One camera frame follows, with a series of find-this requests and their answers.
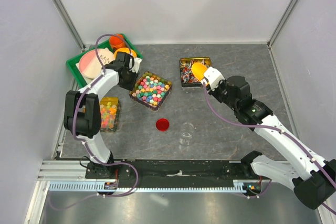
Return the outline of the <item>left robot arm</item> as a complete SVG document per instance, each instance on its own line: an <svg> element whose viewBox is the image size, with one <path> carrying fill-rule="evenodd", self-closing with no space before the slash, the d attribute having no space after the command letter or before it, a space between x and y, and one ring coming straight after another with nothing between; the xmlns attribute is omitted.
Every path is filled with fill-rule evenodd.
<svg viewBox="0 0 336 224"><path fill-rule="evenodd" d="M118 52L116 59L104 65L99 75L78 91L66 94L64 127L74 140L82 143L97 173L111 178L115 173L112 152L102 139L100 101L113 87L131 91L134 88L142 59L126 52Z"/></svg>

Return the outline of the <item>tin of pastel star candies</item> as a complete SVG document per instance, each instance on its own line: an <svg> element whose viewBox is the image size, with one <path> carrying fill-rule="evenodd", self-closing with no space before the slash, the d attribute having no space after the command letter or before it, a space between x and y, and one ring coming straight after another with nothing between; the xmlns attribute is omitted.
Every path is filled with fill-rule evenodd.
<svg viewBox="0 0 336 224"><path fill-rule="evenodd" d="M129 96L133 101L156 112L163 105L172 88L171 81L146 71L135 83L133 90L129 92Z"/></svg>

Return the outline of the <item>yellow plastic scoop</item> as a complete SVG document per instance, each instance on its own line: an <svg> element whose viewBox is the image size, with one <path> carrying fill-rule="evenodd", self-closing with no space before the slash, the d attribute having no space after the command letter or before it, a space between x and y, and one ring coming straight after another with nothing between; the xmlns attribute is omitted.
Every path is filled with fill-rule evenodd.
<svg viewBox="0 0 336 224"><path fill-rule="evenodd" d="M208 68L205 65L199 62L193 63L191 66L192 74L199 82L201 82L204 79L204 73L206 72L207 69Z"/></svg>

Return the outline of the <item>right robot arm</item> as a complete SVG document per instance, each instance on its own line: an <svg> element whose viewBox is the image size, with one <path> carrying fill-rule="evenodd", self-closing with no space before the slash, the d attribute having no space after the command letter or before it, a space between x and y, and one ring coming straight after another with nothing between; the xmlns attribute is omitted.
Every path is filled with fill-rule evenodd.
<svg viewBox="0 0 336 224"><path fill-rule="evenodd" d="M335 193L335 160L326 160L295 137L264 103L254 99L242 76L225 79L212 70L203 77L205 95L226 104L237 118L236 126L249 128L270 143L287 161L274 161L253 151L243 158L241 174L248 179L267 177L294 192L308 208L326 205Z"/></svg>

